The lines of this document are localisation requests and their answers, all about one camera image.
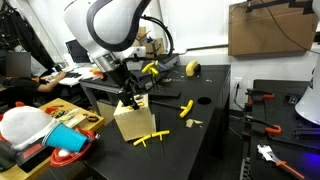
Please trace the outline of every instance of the monitor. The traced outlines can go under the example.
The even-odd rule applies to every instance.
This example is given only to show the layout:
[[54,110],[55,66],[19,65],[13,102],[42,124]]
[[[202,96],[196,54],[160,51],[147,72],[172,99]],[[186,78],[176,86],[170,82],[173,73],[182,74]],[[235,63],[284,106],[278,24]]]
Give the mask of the monitor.
[[84,49],[77,40],[66,42],[68,52],[75,63],[90,63],[88,52]]

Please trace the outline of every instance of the brown cardboard panel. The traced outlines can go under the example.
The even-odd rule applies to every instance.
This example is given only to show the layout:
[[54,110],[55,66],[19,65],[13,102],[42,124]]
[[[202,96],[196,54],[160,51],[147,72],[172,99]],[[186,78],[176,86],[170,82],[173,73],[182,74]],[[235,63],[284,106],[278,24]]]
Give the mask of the brown cardboard panel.
[[[275,0],[263,0],[263,2],[270,2]],[[250,3],[252,6],[256,4],[262,4],[261,0],[252,0]],[[238,3],[230,5],[229,7],[229,13],[231,16],[229,16],[230,22],[239,22],[239,21],[247,21],[252,19],[259,19],[263,17],[270,16],[270,12],[273,14],[273,16],[278,16],[282,14],[290,14],[295,12],[301,12],[303,13],[303,8],[289,8],[289,3],[286,4],[280,4],[276,6],[269,6],[268,8],[261,8],[253,10],[250,13],[246,13],[247,7],[249,6],[248,2]]]
[[286,34],[284,35],[266,8],[246,13],[244,4],[247,3],[231,5],[229,9],[229,55],[301,51],[303,48],[311,48],[318,23],[316,15],[302,15],[303,9],[288,8],[288,4],[272,7],[277,14],[274,19]]

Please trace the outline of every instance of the cardboard box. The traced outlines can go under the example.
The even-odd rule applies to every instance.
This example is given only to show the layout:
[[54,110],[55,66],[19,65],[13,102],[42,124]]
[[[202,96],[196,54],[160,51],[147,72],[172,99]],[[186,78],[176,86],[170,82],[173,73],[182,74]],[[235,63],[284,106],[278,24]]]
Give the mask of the cardboard box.
[[136,36],[136,40],[132,44],[133,47],[145,46],[146,47],[146,58],[154,58],[164,53],[164,44],[162,38],[154,39],[151,42],[147,42],[147,32],[146,27],[139,27],[139,31]]
[[[251,5],[260,3],[253,0]],[[283,32],[301,48],[281,32],[267,8],[246,13],[247,6],[244,2],[229,7],[229,55],[310,50],[318,24],[315,14],[303,15],[303,8],[289,8],[288,3],[269,7]]]
[[143,43],[142,45],[146,47],[147,58],[154,58],[164,53],[162,38],[157,38],[150,43]]
[[142,99],[136,102],[143,103],[138,110],[129,109],[121,101],[113,114],[125,141],[141,138],[145,135],[156,132],[154,115],[149,108],[148,94],[142,95]]

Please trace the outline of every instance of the small cardboard box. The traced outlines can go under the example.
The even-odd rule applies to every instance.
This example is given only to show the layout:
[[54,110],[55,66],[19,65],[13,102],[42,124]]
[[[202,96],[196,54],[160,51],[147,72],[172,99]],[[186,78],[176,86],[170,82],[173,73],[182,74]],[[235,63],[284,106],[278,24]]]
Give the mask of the small cardboard box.
[[143,43],[142,45],[146,47],[147,58],[154,58],[164,53],[162,38],[157,38],[150,43]]
[[125,141],[141,138],[156,132],[155,118],[149,108],[148,94],[141,96],[142,99],[136,100],[138,104],[143,103],[140,109],[130,109],[119,101],[113,114]]

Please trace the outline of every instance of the black workbench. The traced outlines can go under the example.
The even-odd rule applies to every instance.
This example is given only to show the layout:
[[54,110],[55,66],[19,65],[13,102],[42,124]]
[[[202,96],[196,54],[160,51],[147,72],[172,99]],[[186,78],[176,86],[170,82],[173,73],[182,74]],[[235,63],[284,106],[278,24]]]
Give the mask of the black workbench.
[[[319,128],[317,125],[299,117],[295,112],[295,105],[290,104],[288,97],[302,97],[308,86],[304,81],[255,80],[254,88],[274,92],[274,99],[254,102],[252,116],[271,124],[280,125],[280,135],[267,138],[263,133],[263,126],[252,124],[250,141],[250,176],[251,179],[293,179],[292,176],[276,168],[274,163],[266,162],[257,151],[259,143],[270,145],[275,155],[289,166],[304,175],[306,179],[320,179],[320,149],[319,139],[301,139],[293,134],[295,128]],[[310,146],[315,149],[302,148],[283,143],[283,141]]]
[[[210,155],[222,157],[222,136],[228,127],[230,66],[202,66],[199,76],[186,77],[185,66],[176,66],[163,82],[167,90],[181,92],[180,98],[161,100],[173,105],[194,106],[185,118],[179,110],[150,104],[156,116],[157,131],[170,130],[161,142],[152,138],[147,147],[125,142],[115,121],[103,128],[93,153],[85,164],[96,178],[110,180],[201,179]],[[201,97],[211,99],[199,104]],[[188,119],[203,121],[201,127],[186,128]]]

